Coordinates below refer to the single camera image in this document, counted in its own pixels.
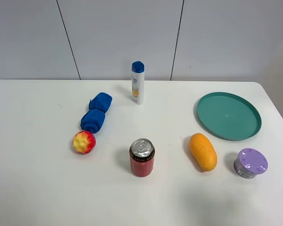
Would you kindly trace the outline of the orange toy mango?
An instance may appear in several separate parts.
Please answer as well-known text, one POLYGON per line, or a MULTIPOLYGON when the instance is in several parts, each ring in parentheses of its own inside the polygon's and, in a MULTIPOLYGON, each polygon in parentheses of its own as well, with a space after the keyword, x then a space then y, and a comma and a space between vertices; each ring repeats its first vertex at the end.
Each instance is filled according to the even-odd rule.
POLYGON ((217 165, 217 154, 210 140, 201 133, 191 136, 190 152, 204 171, 212 171, 217 165))

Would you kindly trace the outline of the purple lidded small container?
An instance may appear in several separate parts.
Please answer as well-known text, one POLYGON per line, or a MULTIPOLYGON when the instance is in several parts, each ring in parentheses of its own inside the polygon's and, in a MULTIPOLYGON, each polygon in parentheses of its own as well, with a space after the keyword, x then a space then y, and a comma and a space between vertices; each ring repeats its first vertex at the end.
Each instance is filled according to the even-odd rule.
POLYGON ((235 172, 243 178, 252 179, 268 169, 265 156, 256 149, 244 148, 233 163, 235 172))

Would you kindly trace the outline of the red soda can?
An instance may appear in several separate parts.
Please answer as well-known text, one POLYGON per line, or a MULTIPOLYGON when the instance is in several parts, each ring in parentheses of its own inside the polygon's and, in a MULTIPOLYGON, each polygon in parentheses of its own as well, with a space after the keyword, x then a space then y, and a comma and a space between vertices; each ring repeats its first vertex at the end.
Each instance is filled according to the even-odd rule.
POLYGON ((137 177, 148 176, 154 167, 155 147, 146 138, 139 138, 129 148, 130 166, 137 177))

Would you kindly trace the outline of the teal round plate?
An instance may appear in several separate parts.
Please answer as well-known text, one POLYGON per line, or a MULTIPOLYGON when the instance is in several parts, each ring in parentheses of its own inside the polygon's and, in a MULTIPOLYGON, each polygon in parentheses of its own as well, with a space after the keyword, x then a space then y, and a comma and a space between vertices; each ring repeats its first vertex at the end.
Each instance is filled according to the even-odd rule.
POLYGON ((212 92, 196 104, 199 123, 212 135, 229 141, 249 139, 261 129, 258 110, 246 99, 227 92, 212 92))

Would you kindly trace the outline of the blue cloth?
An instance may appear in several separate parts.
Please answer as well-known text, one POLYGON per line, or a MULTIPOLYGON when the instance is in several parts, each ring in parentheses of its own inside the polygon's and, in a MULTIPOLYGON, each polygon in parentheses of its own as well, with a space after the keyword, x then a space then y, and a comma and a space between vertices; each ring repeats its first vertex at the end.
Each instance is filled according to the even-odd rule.
POLYGON ((99 132, 104 120, 105 114, 111 106, 112 96, 101 92, 89 102, 89 110, 81 119, 81 129, 92 134, 99 132))

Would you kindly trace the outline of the white shampoo bottle blue cap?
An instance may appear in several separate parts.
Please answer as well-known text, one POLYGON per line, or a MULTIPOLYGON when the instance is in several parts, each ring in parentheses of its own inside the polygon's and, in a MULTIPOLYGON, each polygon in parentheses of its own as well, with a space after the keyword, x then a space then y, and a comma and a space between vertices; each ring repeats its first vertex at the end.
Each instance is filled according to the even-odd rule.
POLYGON ((144 101, 144 64, 141 61, 135 61, 132 63, 132 94, 133 101, 136 104, 141 105, 144 101))

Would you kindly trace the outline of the red yellow toy apple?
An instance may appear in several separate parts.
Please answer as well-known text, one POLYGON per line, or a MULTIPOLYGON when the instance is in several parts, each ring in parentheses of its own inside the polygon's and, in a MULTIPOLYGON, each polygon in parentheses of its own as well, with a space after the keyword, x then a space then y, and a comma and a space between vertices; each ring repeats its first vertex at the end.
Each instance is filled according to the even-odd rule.
POLYGON ((77 153, 88 154, 95 148, 96 139, 92 133, 83 130, 74 135, 72 145, 77 153))

